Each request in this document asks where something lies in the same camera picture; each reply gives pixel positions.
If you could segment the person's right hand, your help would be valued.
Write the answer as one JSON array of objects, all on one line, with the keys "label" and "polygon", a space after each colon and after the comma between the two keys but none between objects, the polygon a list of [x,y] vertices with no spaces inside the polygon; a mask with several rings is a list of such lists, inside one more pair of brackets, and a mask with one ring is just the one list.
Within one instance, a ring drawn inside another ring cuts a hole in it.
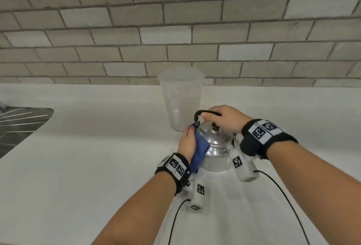
[{"label": "person's right hand", "polygon": [[221,116],[218,116],[211,113],[210,121],[227,132],[241,133],[243,127],[253,120],[250,116],[228,105],[214,106],[208,110],[221,114]]}]

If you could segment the steel sink drainboard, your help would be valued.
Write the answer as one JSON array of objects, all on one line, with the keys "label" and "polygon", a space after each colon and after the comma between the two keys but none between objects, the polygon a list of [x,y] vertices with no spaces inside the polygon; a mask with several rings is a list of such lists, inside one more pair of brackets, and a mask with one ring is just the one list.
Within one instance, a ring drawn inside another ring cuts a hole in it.
[{"label": "steel sink drainboard", "polygon": [[0,106],[0,159],[50,120],[54,110]]}]

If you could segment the person's right forearm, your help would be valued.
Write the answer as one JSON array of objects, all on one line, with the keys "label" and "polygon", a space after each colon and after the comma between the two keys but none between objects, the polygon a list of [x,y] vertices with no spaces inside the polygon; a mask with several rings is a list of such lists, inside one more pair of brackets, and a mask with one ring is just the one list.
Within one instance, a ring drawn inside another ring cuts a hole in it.
[{"label": "person's right forearm", "polygon": [[361,245],[361,183],[292,141],[267,157],[329,245]]}]

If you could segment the person's left forearm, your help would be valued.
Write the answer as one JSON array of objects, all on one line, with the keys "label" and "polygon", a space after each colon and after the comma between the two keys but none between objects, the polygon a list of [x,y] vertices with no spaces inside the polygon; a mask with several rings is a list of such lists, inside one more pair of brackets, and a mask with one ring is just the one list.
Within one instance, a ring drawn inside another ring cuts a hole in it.
[{"label": "person's left forearm", "polygon": [[91,245],[153,245],[176,188],[170,174],[155,174],[121,206]]}]

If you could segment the person's left hand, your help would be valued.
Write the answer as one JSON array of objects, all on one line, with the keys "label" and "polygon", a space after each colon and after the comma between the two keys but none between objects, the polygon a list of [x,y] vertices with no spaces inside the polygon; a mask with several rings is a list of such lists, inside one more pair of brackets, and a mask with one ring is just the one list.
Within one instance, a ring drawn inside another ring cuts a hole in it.
[{"label": "person's left hand", "polygon": [[190,164],[196,148],[195,138],[180,138],[177,153],[185,157]]}]

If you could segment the silver metal kettle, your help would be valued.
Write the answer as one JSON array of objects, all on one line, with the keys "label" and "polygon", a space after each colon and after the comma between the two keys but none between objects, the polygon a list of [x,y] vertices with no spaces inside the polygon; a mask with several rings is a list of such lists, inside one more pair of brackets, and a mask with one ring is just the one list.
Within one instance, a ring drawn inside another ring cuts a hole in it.
[{"label": "silver metal kettle", "polygon": [[201,138],[209,144],[199,166],[207,171],[226,171],[231,166],[231,152],[234,150],[236,133],[226,132],[211,121],[200,123],[198,118],[202,113],[222,115],[209,110],[198,110],[194,114],[195,128]]}]

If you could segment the blue cleaning cloth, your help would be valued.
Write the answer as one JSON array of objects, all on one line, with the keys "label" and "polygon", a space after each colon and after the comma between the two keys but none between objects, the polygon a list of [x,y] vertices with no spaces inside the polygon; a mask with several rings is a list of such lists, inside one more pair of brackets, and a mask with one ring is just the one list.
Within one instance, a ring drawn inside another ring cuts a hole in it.
[{"label": "blue cleaning cloth", "polygon": [[210,148],[210,144],[201,136],[201,134],[196,129],[196,123],[193,123],[192,126],[195,128],[195,141],[196,148],[191,159],[189,168],[193,174],[197,174],[198,169],[205,158],[206,153]]}]

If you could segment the clear plastic pitcher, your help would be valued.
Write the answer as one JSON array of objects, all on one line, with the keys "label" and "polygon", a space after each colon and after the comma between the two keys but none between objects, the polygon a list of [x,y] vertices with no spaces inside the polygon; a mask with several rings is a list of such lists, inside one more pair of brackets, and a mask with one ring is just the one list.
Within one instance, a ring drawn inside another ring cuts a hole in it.
[{"label": "clear plastic pitcher", "polygon": [[167,69],[158,76],[170,127],[183,132],[194,122],[201,103],[205,75],[197,68],[180,66]]}]

